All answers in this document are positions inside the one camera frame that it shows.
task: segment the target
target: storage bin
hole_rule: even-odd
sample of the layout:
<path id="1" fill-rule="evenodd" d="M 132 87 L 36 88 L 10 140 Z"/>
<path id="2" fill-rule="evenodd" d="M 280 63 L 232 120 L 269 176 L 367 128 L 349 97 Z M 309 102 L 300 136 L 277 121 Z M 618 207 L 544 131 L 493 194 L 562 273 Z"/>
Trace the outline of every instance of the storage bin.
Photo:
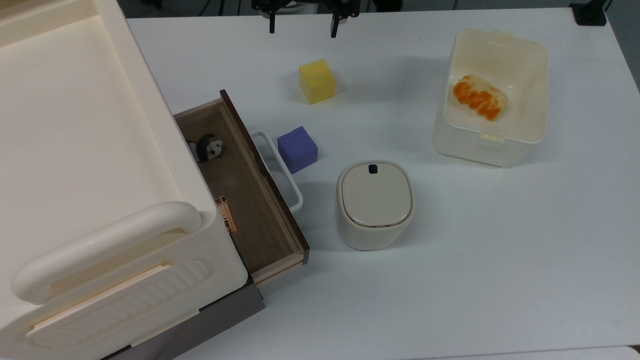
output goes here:
<path id="1" fill-rule="evenodd" d="M 453 87 L 475 74 L 502 90 L 509 101 L 495 122 L 460 104 Z M 505 33 L 461 30 L 443 83 L 433 131 L 435 149 L 445 155 L 509 167 L 540 142 L 547 127 L 547 48 Z"/>

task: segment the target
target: small orange object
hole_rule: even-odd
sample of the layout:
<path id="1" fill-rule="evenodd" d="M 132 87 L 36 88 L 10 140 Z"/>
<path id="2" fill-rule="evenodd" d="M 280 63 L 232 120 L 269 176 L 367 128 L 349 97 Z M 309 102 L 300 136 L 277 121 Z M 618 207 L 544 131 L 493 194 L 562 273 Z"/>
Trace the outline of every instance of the small orange object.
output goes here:
<path id="1" fill-rule="evenodd" d="M 489 121 L 495 121 L 507 105 L 507 95 L 487 80 L 473 74 L 463 76 L 453 88 L 460 104 L 466 104 Z"/>

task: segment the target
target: basket handle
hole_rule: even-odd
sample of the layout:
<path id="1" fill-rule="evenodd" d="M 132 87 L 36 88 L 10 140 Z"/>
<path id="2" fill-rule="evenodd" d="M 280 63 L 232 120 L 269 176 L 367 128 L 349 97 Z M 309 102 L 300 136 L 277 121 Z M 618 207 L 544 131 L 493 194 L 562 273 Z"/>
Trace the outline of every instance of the basket handle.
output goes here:
<path id="1" fill-rule="evenodd" d="M 12 291 L 34 305 L 51 298 L 51 284 L 107 260 L 165 231 L 195 233 L 202 217 L 193 205 L 167 201 L 151 205 L 81 238 L 55 248 L 22 266 L 13 276 Z"/>

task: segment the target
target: yellow cube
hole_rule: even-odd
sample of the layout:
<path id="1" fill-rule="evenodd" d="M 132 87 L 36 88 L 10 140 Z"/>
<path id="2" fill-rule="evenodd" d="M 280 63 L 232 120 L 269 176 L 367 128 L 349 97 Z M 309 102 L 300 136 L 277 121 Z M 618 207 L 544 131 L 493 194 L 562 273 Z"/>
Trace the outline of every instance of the yellow cube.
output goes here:
<path id="1" fill-rule="evenodd" d="M 300 67 L 300 87 L 309 104 L 329 99 L 335 95 L 335 78 L 325 59 Z"/>

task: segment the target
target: open drawer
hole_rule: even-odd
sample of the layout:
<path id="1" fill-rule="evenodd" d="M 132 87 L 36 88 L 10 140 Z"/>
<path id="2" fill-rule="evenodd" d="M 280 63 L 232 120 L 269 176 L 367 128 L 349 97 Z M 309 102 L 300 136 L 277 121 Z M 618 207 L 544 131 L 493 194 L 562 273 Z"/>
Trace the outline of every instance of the open drawer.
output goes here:
<path id="1" fill-rule="evenodd" d="M 305 264 L 309 246 L 226 91 L 220 95 L 175 120 L 185 139 L 210 133 L 223 141 L 221 156 L 198 166 L 214 199 L 226 198 L 237 229 L 231 237 L 261 286 Z"/>

